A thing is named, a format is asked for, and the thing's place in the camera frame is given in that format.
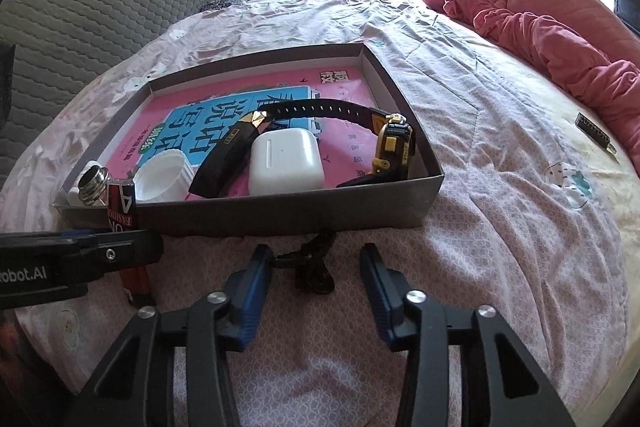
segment crumpled red blanket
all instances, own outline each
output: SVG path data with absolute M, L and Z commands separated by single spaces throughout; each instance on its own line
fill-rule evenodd
M 521 12 L 511 12 L 509 0 L 423 1 L 473 26 L 478 34 L 523 58 L 594 109 L 625 147 L 640 175 L 640 70 L 631 60 L 610 60 L 550 16 L 522 7 Z

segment silver bolt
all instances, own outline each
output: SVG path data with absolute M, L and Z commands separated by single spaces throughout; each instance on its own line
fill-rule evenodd
M 491 304 L 482 304 L 478 308 L 478 313 L 486 319 L 491 319 L 495 317 L 495 308 Z
M 226 293 L 224 292 L 213 292 L 207 295 L 207 301 L 211 304 L 222 304 L 226 301 Z
M 420 290 L 411 290 L 406 293 L 406 299 L 414 304 L 420 304 L 427 300 L 427 295 Z
M 141 319 L 150 319 L 156 314 L 156 309 L 153 306 L 142 306 L 138 310 L 138 317 Z

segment pink blanket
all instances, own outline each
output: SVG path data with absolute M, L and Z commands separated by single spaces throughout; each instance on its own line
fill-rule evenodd
M 597 111 L 640 174 L 640 42 L 598 0 L 423 1 L 472 25 Z

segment shallow box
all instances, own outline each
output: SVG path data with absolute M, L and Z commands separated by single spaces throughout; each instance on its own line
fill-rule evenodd
M 120 108 L 87 148 L 65 180 L 54 206 L 72 227 L 107 226 L 105 208 L 70 206 L 66 202 L 66 194 L 89 160 L 107 163 L 134 125 L 142 108 L 154 97 L 235 78 L 313 68 L 326 68 L 328 71 L 355 68 L 360 73 L 360 79 L 368 86 L 375 105 L 389 112 L 400 112 L 407 118 L 416 135 L 416 154 L 408 180 L 275 196 L 139 203 L 140 227 L 173 236 L 212 237 L 294 235 L 318 232 L 323 228 L 361 230 L 419 227 L 440 190 L 444 174 L 408 102 L 364 44 L 326 44 L 241 55 L 149 81 Z M 367 168 L 370 169 L 370 165 L 363 164 L 362 169 Z

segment black and gold watch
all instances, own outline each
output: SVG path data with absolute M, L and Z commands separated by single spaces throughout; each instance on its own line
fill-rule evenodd
M 337 118 L 369 129 L 378 136 L 370 174 L 344 182 L 353 187 L 405 180 L 415 155 L 415 134 L 406 118 L 375 107 L 330 98 L 287 100 L 259 106 L 231 126 L 198 168 L 191 194 L 217 198 L 244 166 L 254 140 L 275 120 Z

